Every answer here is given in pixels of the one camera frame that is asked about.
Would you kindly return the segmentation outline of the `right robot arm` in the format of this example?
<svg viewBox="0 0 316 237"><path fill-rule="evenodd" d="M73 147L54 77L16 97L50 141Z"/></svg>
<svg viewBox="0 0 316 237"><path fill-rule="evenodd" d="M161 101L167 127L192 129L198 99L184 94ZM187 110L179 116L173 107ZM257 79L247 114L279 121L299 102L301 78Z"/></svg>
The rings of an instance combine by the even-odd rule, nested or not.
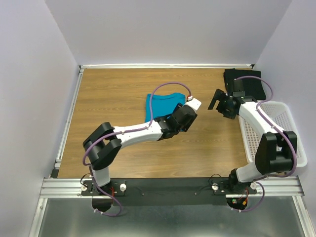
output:
<svg viewBox="0 0 316 237"><path fill-rule="evenodd" d="M243 77L234 79L230 91L217 89L208 107L225 118L243 118L260 137L254 161L233 169L228 176L226 187L234 194L267 177L288 177L297 168L296 133L283 129L269 118L261 108L264 101L246 95L242 80Z"/></svg>

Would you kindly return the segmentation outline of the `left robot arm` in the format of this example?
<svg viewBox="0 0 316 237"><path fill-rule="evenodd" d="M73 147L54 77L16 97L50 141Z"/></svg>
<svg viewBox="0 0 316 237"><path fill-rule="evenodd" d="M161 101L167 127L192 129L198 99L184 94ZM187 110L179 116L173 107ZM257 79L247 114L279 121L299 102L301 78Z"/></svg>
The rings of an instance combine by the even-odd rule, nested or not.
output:
<svg viewBox="0 0 316 237"><path fill-rule="evenodd" d="M143 124L126 127L111 126L109 122L101 124L83 142L84 156L89 158L95 179L93 190L99 195L109 191L109 166L121 149L138 143L169 139L179 132L186 132L198 116L200 106L201 102L194 98L183 105L179 103L173 113Z"/></svg>

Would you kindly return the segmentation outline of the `blue t shirt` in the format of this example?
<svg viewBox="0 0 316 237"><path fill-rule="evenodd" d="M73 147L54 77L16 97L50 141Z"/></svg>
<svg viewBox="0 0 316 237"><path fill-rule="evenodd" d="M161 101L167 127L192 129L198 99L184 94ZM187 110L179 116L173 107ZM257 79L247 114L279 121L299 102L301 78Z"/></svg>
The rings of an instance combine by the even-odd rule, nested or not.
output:
<svg viewBox="0 0 316 237"><path fill-rule="evenodd" d="M154 118L173 113L176 106L179 103L183 105L185 101L185 95L178 92L169 95L154 95L152 98L152 109Z"/></svg>

